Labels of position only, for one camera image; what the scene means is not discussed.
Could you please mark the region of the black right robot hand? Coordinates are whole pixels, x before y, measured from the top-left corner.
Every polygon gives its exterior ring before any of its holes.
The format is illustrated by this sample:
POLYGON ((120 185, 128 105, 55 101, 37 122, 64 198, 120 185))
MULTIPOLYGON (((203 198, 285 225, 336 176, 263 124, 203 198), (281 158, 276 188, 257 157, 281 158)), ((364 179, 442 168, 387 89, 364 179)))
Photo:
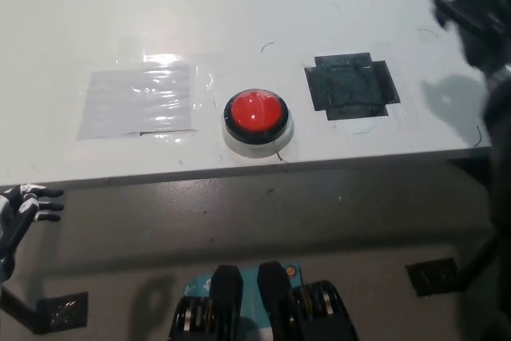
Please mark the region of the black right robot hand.
POLYGON ((510 0, 430 0, 443 29, 454 24, 469 66, 489 78, 510 64, 510 0))

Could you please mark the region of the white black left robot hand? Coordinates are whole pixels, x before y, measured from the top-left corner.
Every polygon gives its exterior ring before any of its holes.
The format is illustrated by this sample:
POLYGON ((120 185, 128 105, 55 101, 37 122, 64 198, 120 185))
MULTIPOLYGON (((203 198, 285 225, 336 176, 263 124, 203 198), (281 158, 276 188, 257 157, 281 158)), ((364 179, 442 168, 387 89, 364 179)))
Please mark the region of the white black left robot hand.
POLYGON ((63 204, 42 201, 58 198, 61 189, 51 189, 39 184, 18 184, 1 192, 1 269, 14 263, 14 253, 30 225, 39 221, 58 222, 63 204))

